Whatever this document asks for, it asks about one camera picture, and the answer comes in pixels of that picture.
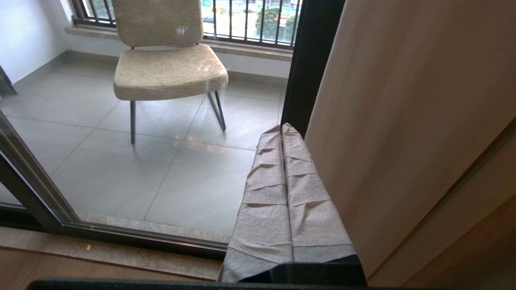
wrinkled cloth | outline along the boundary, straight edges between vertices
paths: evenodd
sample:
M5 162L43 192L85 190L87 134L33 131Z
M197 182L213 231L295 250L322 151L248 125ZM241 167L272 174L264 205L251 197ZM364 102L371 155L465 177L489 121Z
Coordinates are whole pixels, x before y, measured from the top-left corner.
M280 127L261 135L220 276L237 282L292 262Z
M238 282L284 263L356 254L301 135L285 124L261 135L219 275Z
M282 127L294 262L323 263L356 254L301 135Z

floor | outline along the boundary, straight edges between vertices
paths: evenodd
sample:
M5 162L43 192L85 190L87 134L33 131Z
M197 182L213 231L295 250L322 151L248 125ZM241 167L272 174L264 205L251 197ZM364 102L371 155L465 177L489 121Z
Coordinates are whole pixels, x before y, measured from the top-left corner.
M231 234L261 133L284 86L230 80L223 132L203 95L136 103L112 89L114 63L72 60L0 100L0 109L80 213ZM5 187L0 202L17 203Z
M27 289L32 281L48 277L199 282L171 274L5 248L0 248L0 269L4 290Z

chair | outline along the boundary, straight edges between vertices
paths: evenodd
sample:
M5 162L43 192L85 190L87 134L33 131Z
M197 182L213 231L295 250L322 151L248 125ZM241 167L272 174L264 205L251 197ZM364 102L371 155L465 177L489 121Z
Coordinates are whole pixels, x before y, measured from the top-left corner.
M228 73L202 39L199 0L112 0L118 35L131 49L123 52L115 73L117 98L131 102L131 144L135 143L136 101L169 100L207 93L222 130L218 90ZM180 49L135 50L139 46L176 45ZM211 92L215 92L217 105Z

curtain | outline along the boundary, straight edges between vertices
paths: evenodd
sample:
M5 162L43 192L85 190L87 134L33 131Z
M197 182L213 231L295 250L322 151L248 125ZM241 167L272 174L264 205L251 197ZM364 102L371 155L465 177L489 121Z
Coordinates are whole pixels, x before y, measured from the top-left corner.
M515 13L346 1L305 142L366 277L516 116Z

wooden floor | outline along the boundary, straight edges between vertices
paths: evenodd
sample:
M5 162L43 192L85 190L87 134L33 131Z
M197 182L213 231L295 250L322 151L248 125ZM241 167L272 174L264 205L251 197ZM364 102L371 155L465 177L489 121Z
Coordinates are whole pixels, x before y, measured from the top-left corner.
M47 277L196 281L195 279L122 266L0 248L0 289L26 289Z

